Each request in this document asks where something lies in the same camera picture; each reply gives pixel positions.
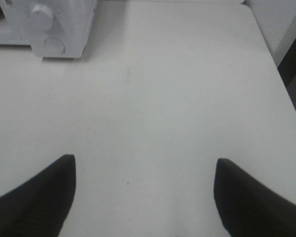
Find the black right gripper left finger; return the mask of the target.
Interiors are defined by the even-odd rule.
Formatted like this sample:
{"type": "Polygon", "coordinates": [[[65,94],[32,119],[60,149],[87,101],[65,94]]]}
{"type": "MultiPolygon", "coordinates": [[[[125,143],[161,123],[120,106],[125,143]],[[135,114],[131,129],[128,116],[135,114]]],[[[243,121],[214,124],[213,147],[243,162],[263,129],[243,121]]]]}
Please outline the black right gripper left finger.
{"type": "Polygon", "coordinates": [[[0,196],[0,237],[57,237],[76,189],[74,155],[63,155],[0,196]]]}

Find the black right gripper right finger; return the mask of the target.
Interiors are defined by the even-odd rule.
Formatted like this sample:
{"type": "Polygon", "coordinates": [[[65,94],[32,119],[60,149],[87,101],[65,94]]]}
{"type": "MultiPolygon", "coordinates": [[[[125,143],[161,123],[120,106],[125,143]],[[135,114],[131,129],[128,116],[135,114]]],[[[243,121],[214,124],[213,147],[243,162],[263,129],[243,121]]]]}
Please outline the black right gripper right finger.
{"type": "Polygon", "coordinates": [[[217,160],[213,192],[232,237],[296,237],[296,205],[231,160],[217,160]]]}

